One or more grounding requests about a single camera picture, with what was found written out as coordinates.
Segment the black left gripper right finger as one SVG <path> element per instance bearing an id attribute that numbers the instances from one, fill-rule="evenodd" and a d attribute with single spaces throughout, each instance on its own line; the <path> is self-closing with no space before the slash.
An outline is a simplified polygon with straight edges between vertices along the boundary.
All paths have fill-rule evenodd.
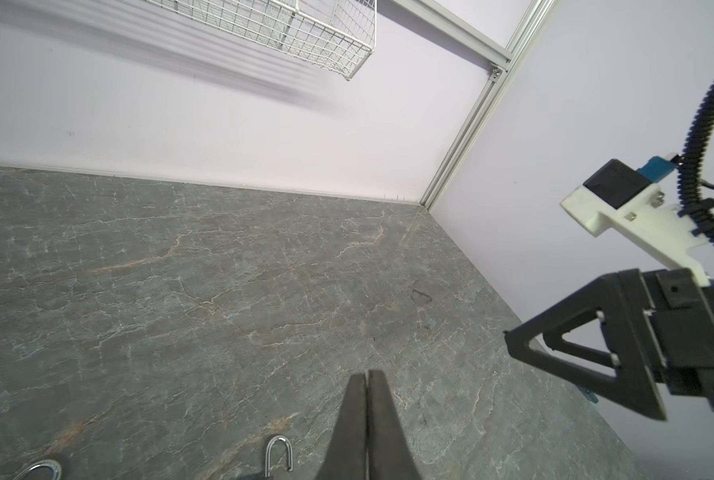
<path id="1" fill-rule="evenodd" d="M 380 370 L 368 371 L 367 431 L 369 479 L 421 479 L 387 377 Z"/>

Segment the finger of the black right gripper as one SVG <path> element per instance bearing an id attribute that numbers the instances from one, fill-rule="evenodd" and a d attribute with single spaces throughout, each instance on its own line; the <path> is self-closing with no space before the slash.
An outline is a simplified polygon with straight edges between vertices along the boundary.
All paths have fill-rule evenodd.
<path id="1" fill-rule="evenodd" d="M 605 274 L 505 333 L 510 356 L 653 420 L 666 357 L 644 273 Z"/>

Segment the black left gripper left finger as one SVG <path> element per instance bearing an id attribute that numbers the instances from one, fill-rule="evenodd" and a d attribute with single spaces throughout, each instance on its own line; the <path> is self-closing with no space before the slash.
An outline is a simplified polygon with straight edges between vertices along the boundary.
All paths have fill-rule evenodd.
<path id="1" fill-rule="evenodd" d="M 367 380 L 349 378 L 323 463 L 316 479 L 362 480 L 367 474 Z"/>

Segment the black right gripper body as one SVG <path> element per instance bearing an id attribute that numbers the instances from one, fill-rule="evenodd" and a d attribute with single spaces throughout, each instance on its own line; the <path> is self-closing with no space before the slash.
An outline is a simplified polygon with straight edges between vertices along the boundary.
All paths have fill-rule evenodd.
<path id="1" fill-rule="evenodd" d="M 644 275 L 655 311 L 649 324 L 664 357 L 658 381 L 673 396 L 700 397 L 714 411 L 714 280 L 701 287 L 686 269 Z"/>

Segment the blue padlock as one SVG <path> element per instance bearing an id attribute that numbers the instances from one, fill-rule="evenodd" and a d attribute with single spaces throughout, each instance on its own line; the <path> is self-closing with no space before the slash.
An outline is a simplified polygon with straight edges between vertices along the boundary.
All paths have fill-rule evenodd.
<path id="1" fill-rule="evenodd" d="M 580 392 L 582 393 L 582 395 L 583 395 L 588 401 L 590 401 L 591 403 L 597 404 L 597 403 L 599 402 L 599 399 L 598 399 L 597 395 L 596 395 L 594 392 L 592 392 L 592 391 L 590 391 L 590 390 L 588 390 L 588 389 L 586 389 L 586 388 L 582 388 L 582 387 L 579 387 L 579 391 L 580 391 Z"/>

